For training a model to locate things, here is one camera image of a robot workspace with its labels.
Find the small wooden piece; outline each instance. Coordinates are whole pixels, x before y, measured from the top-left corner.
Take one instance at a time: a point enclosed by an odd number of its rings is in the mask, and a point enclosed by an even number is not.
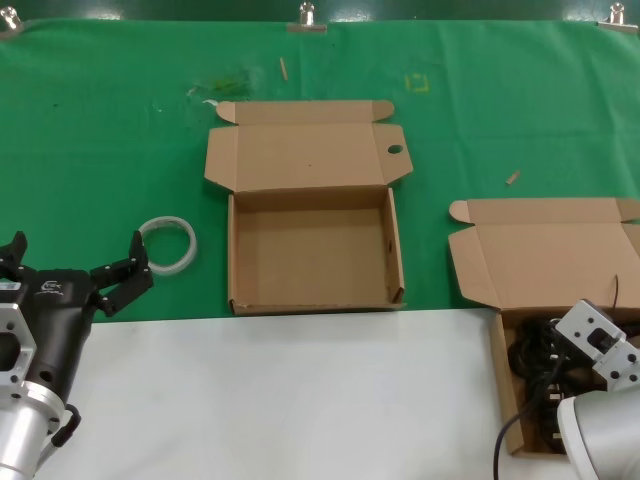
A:
[[[282,78],[284,78],[285,82],[289,81],[289,76],[287,75],[287,67],[284,65],[284,58],[280,57],[280,69],[282,70]]]
[[[520,170],[516,170],[513,175],[511,175],[508,179],[507,179],[507,185],[511,185],[513,182],[515,182],[518,177],[520,176]]]

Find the green cloth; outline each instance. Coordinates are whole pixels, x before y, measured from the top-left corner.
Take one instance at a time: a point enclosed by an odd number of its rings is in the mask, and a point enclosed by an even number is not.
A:
[[[24,230],[27,265],[90,269],[124,258],[146,220],[176,215],[197,233],[196,261],[115,319],[230,315],[227,192],[203,178],[208,130],[224,122],[202,100],[388,99],[414,163],[395,187],[407,307],[468,306],[449,204],[639,196],[639,79],[638,37],[587,23],[332,24],[326,35],[35,23],[0,43],[0,243]],[[148,246],[175,260],[186,239],[159,233]]]

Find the binder clip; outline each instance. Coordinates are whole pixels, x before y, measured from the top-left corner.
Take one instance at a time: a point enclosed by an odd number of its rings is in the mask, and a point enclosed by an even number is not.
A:
[[[0,8],[0,17],[2,17],[5,23],[5,25],[0,27],[0,40],[11,38],[24,30],[24,24],[20,20],[20,17],[18,17],[18,12],[16,12],[15,8]]]
[[[313,19],[313,12],[315,7],[311,2],[302,2],[300,4],[300,20],[298,23],[290,23],[287,25],[288,32],[316,32],[325,33],[327,31],[326,25],[317,24]]]
[[[638,33],[637,25],[627,25],[624,23],[624,5],[616,2],[611,5],[609,18],[603,22],[598,22],[598,26],[608,30],[616,30],[625,33]]]

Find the open cardboard box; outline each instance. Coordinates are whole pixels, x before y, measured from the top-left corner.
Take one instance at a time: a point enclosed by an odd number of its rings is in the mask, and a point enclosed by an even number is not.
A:
[[[386,101],[220,103],[205,178],[229,197],[236,314],[394,309],[404,277],[393,191],[412,171]]]
[[[451,216],[474,224],[449,237],[462,294],[498,309],[490,329],[502,418],[524,406],[524,382],[507,350],[518,326],[536,315],[561,317],[580,299],[612,307],[617,323],[640,315],[640,202],[631,199],[505,199],[454,202]],[[549,456],[534,420],[514,424],[507,450]]]

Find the white tabletop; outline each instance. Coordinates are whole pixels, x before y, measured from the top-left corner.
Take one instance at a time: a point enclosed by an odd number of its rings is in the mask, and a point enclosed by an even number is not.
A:
[[[491,478],[486,310],[94,325],[41,480]],[[502,480],[575,480],[501,456]]]

